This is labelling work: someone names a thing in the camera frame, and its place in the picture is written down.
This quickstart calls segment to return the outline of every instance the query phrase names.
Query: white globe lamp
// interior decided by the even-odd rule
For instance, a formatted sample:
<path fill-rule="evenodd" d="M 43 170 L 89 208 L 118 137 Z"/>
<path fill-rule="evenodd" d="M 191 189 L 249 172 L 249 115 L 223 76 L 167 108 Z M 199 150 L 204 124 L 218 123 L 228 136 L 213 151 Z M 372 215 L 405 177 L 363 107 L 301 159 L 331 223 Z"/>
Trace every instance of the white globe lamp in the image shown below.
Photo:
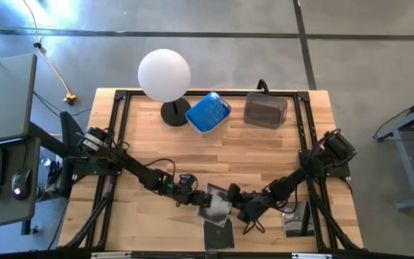
<path fill-rule="evenodd" d="M 191 72 L 185 58 L 173 50 L 155 50 L 146 55 L 138 67 L 138 81 L 143 92 L 162 101 L 161 117 L 170 126 L 184 125 L 191 105 L 181 98 L 188 90 Z"/>

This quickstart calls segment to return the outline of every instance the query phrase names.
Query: yellow cable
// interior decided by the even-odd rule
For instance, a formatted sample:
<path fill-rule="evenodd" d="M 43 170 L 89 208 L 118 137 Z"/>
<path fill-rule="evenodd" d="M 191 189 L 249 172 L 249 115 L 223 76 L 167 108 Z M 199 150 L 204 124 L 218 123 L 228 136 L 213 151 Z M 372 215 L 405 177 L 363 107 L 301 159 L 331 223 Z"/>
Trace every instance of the yellow cable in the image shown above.
<path fill-rule="evenodd" d="M 25 5 L 27 6 L 29 13 L 32 15 L 33 18 L 33 22 L 34 22 L 34 31 L 36 33 L 36 43 L 40 43 L 38 36 L 37 36 L 37 25 L 36 25 L 36 19 L 35 19 L 35 15 L 33 14 L 32 10 L 30 9 L 29 5 L 26 3 L 25 0 L 22 0 Z M 68 89 L 68 86 L 66 85 L 65 81 L 63 80 L 62 76 L 58 73 L 57 69 L 55 69 L 54 65 L 44 56 L 44 54 L 42 54 L 41 50 L 36 47 L 37 52 L 46 60 L 47 64 L 50 65 L 50 67 L 54 70 L 55 74 L 57 75 L 58 79 L 60 79 L 60 81 L 62 81 L 63 86 L 66 89 L 67 92 L 67 96 L 72 95 L 70 92 L 70 89 Z"/>

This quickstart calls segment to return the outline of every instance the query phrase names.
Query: desk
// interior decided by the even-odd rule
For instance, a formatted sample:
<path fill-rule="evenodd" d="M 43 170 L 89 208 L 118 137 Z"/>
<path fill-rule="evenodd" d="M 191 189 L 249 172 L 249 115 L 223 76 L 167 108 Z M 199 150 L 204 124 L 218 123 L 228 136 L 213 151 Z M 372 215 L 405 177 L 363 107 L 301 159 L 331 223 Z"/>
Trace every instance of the desk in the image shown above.
<path fill-rule="evenodd" d="M 97 89 L 90 127 L 108 127 L 115 90 Z M 309 93 L 317 135 L 321 137 L 327 130 L 335 128 L 330 100 L 327 91 Z M 200 97 L 187 96 L 186 99 L 194 105 Z M 177 163 L 177 173 L 197 175 L 199 189 L 204 189 L 207 183 L 226 189 L 230 183 L 237 183 L 245 191 L 258 191 L 270 181 L 290 175 L 299 165 L 300 149 L 293 102 L 288 102 L 285 124 L 273 130 L 243 122 L 244 97 L 227 96 L 225 100 L 233 108 L 229 120 L 203 139 L 188 124 L 167 126 L 160 117 L 161 103 L 146 96 L 133 96 L 124 136 L 124 141 L 130 144 L 129 154 L 141 163 L 171 158 Z M 119 107 L 117 122 L 122 109 L 123 105 Z M 118 128 L 119 123 L 116 123 L 115 132 Z M 155 167 L 168 172 L 172 170 L 171 164 L 163 162 Z M 87 176 L 74 185 L 59 245 L 70 241 L 90 215 L 96 182 L 97 177 Z M 328 179 L 327 186 L 333 216 L 353 242 L 362 246 L 347 185 L 339 179 Z M 298 200 L 308 200 L 306 183 L 298 188 Z M 195 212 L 194 206 L 175 207 L 173 200 L 152 194 L 143 189 L 137 178 L 124 173 L 116 185 L 106 249 L 202 251 L 201 219 Z M 236 236 L 233 251 L 316 251 L 314 237 L 284 237 L 282 215 L 277 211 L 269 210 L 260 218 L 266 228 L 264 234 L 252 230 L 247 235 L 242 235 L 244 223 L 236 218 L 236 213 L 233 209 Z M 329 244 L 326 224 L 323 220 L 321 224 L 324 241 Z M 101 218 L 97 226 L 101 227 Z M 95 232 L 94 244 L 99 232 Z"/>

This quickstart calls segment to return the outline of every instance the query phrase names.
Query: blue container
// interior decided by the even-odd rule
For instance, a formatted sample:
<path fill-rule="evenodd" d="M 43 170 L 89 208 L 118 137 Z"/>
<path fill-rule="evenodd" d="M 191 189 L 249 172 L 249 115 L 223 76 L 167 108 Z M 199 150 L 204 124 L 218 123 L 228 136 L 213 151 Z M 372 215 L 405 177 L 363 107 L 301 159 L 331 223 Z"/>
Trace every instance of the blue container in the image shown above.
<path fill-rule="evenodd" d="M 212 91 L 186 112 L 186 119 L 201 137 L 207 137 L 228 119 L 231 110 L 231 105 Z"/>

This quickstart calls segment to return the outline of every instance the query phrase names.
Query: black metal frame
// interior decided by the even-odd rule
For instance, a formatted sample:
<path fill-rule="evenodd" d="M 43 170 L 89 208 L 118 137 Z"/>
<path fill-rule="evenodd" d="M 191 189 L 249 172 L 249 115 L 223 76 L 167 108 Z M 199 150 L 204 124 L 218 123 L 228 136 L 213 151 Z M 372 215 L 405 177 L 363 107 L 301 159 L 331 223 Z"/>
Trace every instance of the black metal frame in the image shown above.
<path fill-rule="evenodd" d="M 185 96 L 205 96 L 210 91 L 196 91 L 196 90 L 189 90 L 185 93 Z M 221 96 L 247 96 L 247 94 L 251 91 L 230 91 L 230 90 L 218 90 L 218 94 Z M 268 91 L 267 89 L 264 89 L 264 92 L 269 94 L 270 96 L 279 96 L 279 97 L 290 97 L 293 99 L 294 105 L 295 105 L 295 113 L 297 118 L 297 127 L 298 127 L 298 134 L 300 138 L 300 145 L 302 150 L 307 150 L 308 145 L 306 143 L 305 138 L 305 127 L 303 124 L 303 117 L 301 114 L 301 108 L 300 103 L 304 103 L 305 111 L 308 117 L 308 126 L 309 126 L 309 134 L 311 138 L 312 145 L 314 145 L 317 142 L 317 135 L 316 135 L 316 126 L 314 124 L 312 109 L 311 109 L 311 101 L 309 98 L 309 92 L 307 91 Z M 113 102 L 113 108 L 111 110 L 111 118 L 109 122 L 109 129 L 114 129 L 116 126 L 116 117 L 118 113 L 118 108 L 121 103 L 121 101 L 124 101 L 124 110 L 122 112 L 122 118 L 121 118 L 121 124 L 119 126 L 119 133 L 118 133 L 118 139 L 117 143 L 118 145 L 122 145 L 122 142 L 124 141 L 124 132 L 126 128 L 126 122 L 127 117 L 129 114 L 129 106 L 132 96 L 144 96 L 143 90 L 116 90 L 116 93 L 114 94 L 114 102 Z M 117 176 L 111 176 L 110 181 L 117 181 Z M 327 206 L 327 209 L 330 211 L 330 202 L 328 200 L 328 192 L 326 188 L 325 178 L 320 178 L 320 188 L 321 188 L 321 198 L 323 203 Z M 104 189 L 104 183 L 105 183 L 105 176 L 99 176 L 98 182 L 96 186 L 96 193 L 93 200 L 93 207 L 92 211 L 97 207 L 98 202 L 100 201 L 100 198 L 103 193 Z M 308 188 L 309 186 L 314 185 L 313 179 L 307 180 Z M 109 221 L 111 218 L 111 208 L 113 204 L 113 196 L 114 196 L 114 190 L 115 187 L 111 190 L 111 200 L 108 203 L 108 205 L 105 208 L 104 216 L 103 216 L 103 224 L 101 228 L 101 234 L 100 238 L 98 240 L 97 246 L 105 249 L 106 245 L 106 238 L 108 236 L 108 228 L 109 228 Z M 309 203 L 311 214 L 313 215 L 313 223 L 314 223 L 314 231 L 316 234 L 316 242 L 317 242 L 317 248 L 320 252 L 322 249 L 326 249 L 325 242 L 323 241 L 322 236 L 322 229 L 321 229 L 321 222 L 319 219 L 319 214 L 316 206 L 313 203 Z M 86 237 L 86 244 L 85 247 L 92 247 L 93 242 L 93 236 L 95 234 L 95 223 L 93 224 L 90 232 L 87 234 Z M 331 248 L 337 248 L 337 241 L 335 238 L 335 234 L 333 233 L 332 229 L 328 227 L 328 236 L 330 241 L 330 247 Z"/>

